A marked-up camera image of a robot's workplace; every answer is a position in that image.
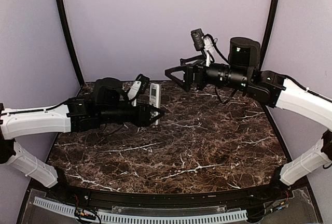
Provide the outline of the grey remote control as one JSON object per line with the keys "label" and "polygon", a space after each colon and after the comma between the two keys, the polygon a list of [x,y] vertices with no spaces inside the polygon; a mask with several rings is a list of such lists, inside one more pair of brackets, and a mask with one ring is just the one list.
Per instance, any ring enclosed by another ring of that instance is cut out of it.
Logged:
{"label": "grey remote control", "polygon": [[158,83],[151,83],[149,93],[150,105],[159,108],[161,103],[161,85]]}

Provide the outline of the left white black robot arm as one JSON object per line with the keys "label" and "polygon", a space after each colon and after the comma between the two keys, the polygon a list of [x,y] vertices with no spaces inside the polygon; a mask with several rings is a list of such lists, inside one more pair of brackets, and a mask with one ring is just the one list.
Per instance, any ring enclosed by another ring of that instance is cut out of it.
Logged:
{"label": "left white black robot arm", "polygon": [[38,181],[62,201],[73,197],[73,189],[60,170],[26,151],[15,139],[41,133],[78,133],[98,129],[103,124],[131,123],[148,127],[164,116],[153,103],[136,103],[149,86],[149,78],[138,75],[129,90],[116,78],[98,79],[92,93],[72,97],[43,108],[1,107],[1,164],[10,165],[26,177]]}

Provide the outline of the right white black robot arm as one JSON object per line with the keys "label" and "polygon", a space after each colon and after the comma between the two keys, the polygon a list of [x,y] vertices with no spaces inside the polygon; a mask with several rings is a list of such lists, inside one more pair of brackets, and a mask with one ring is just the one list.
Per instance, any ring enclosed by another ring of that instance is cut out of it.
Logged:
{"label": "right white black robot arm", "polygon": [[331,162],[331,99],[302,86],[290,76],[261,71],[257,41],[233,37],[228,64],[220,64],[211,62],[210,49],[215,43],[209,35],[195,34],[193,40],[195,48],[207,54],[182,59],[180,66],[165,70],[165,75],[185,91],[190,91],[193,83],[199,90],[206,85],[232,88],[271,108],[292,111],[327,128],[308,151],[275,170],[271,184],[265,188],[269,200],[276,200],[285,188]]}

